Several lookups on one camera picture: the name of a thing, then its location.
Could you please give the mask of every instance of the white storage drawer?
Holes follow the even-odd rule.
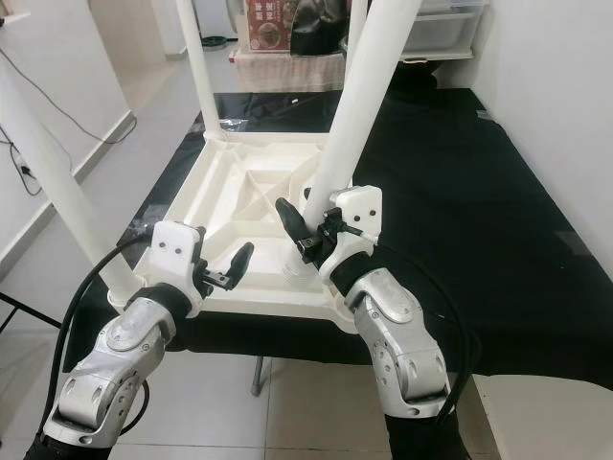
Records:
[[[470,45],[487,0],[424,0],[403,58],[471,58]]]

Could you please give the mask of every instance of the cardboard box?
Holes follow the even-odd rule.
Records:
[[[299,0],[246,0],[252,53],[289,53],[291,28]]]

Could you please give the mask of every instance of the tiled floor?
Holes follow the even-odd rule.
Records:
[[[236,90],[233,68],[222,54],[216,58],[216,89]],[[132,135],[85,179],[83,189],[113,239],[130,222],[197,112],[190,69],[182,62],[143,108]],[[54,218],[0,283],[0,290],[60,318],[87,268],[61,220]],[[21,313],[0,335],[0,460],[22,458],[32,440],[55,335]],[[168,354],[150,377],[145,418],[121,438],[111,458],[390,458],[370,368],[268,360],[266,384],[254,398],[249,392],[254,365],[251,356]],[[478,397],[466,400],[459,410],[475,460],[497,459],[495,446],[486,439],[490,433],[483,429]]]

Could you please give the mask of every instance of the baseboard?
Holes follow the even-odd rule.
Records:
[[[181,60],[188,55],[188,47],[183,48],[179,53],[166,54],[166,60]]]
[[[128,111],[124,117],[113,127],[104,138],[106,142],[115,142],[136,122],[136,118],[131,111]],[[111,149],[112,144],[99,142],[92,152],[75,168],[74,176],[78,183],[94,169],[94,167],[102,160],[106,153]],[[32,219],[19,232],[19,234],[9,243],[9,245],[0,253],[0,281],[7,276],[11,268],[17,263],[19,258],[30,247],[33,241],[38,237],[40,232],[44,230],[52,217],[56,214],[56,208],[47,201],[34,214]]]

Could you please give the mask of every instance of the white cylindrical support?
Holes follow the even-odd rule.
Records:
[[[329,209],[329,196],[349,185],[420,6],[421,0],[375,0],[371,5],[306,202],[311,231]]]
[[[204,58],[204,50],[202,49],[200,32],[195,20],[192,0],[176,0],[176,6],[179,11],[181,28],[183,29],[183,36],[185,36],[185,43],[188,48],[195,90],[200,100],[202,119],[206,129],[205,136],[223,140],[225,135],[219,124],[213,87],[211,86],[211,79],[207,70],[207,62]]]
[[[3,59],[0,59],[0,88],[0,125],[89,261],[97,264],[115,246],[103,232],[102,223],[79,184],[59,160],[57,144],[28,107]],[[101,276],[110,289],[109,300],[117,308],[124,306],[142,285],[121,255],[102,270]]]
[[[352,0],[352,13],[349,19],[349,37],[347,38],[347,59],[345,61],[345,80],[349,76],[352,67],[353,55],[357,48],[357,42],[364,30],[366,15],[368,13],[368,0]]]

